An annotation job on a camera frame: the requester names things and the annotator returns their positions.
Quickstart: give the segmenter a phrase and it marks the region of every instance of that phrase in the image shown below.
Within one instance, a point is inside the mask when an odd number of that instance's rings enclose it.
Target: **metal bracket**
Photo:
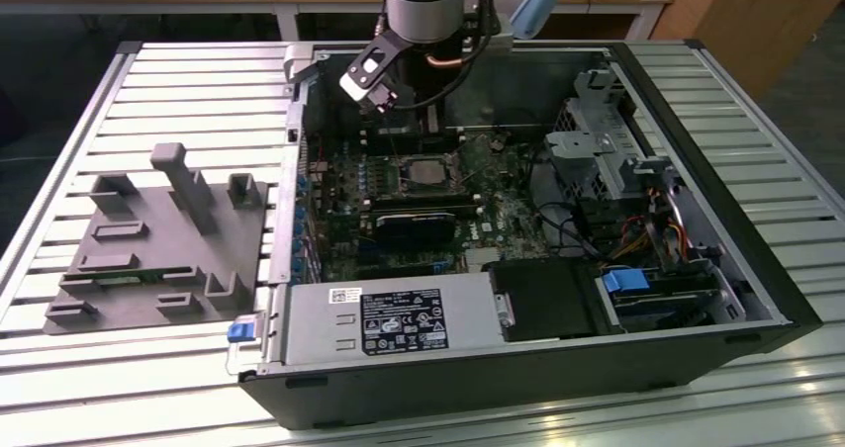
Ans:
[[[299,43],[288,45],[285,57],[281,60],[281,68],[285,70],[288,82],[299,83],[311,73],[305,72],[313,63],[313,44]]]

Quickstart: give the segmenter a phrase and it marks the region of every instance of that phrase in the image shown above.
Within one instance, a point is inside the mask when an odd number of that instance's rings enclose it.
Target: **white sticker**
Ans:
[[[344,287],[328,291],[329,304],[345,304],[347,302],[360,302],[360,287]]]

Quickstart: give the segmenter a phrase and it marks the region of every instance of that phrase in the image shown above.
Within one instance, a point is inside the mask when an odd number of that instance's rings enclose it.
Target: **gray bracket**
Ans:
[[[45,333],[225,320],[252,311],[268,185],[249,174],[208,185],[184,166],[184,154],[180,143],[152,151],[170,187],[97,177],[97,211],[48,307]]]

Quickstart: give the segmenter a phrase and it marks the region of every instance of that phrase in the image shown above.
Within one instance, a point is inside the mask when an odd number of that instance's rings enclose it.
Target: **motherboard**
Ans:
[[[445,153],[373,155],[344,140],[309,166],[323,281],[480,272],[548,254],[531,210],[530,145],[496,128],[457,130]]]

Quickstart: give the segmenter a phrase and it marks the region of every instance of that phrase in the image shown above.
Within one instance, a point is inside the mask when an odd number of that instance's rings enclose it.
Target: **warning label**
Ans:
[[[361,350],[372,355],[448,348],[439,289],[360,296]]]

